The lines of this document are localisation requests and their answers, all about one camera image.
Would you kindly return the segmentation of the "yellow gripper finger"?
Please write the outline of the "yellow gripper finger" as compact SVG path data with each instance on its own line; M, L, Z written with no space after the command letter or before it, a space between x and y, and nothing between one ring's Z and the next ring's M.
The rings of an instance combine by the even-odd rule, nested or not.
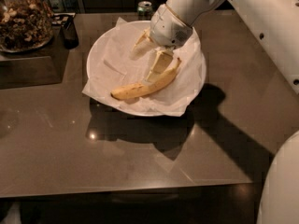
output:
M167 71L174 53L169 49L153 50L149 53L148 69L141 83L146 86L167 86L174 78L172 70Z
M138 60L156 47L157 44L150 37L150 29L146 29L133 45L133 48L130 51L130 59Z

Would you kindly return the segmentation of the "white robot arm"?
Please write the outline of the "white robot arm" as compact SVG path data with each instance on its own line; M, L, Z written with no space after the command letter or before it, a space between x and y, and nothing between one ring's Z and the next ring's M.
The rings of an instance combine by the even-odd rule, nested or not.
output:
M138 59L156 47L178 49L192 34L197 18L224 0L167 0L159 6L150 28L138 38L131 57ZM298 0L226 0L263 49L299 92ZM299 224L299 132L282 145L263 186L257 224Z

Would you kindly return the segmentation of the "white rounded gripper body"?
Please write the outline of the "white rounded gripper body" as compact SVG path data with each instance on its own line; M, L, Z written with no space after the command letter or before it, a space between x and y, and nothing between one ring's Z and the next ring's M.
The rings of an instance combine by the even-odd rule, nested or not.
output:
M182 47L192 36L192 27L166 5L158 7L150 20L149 37L160 47Z

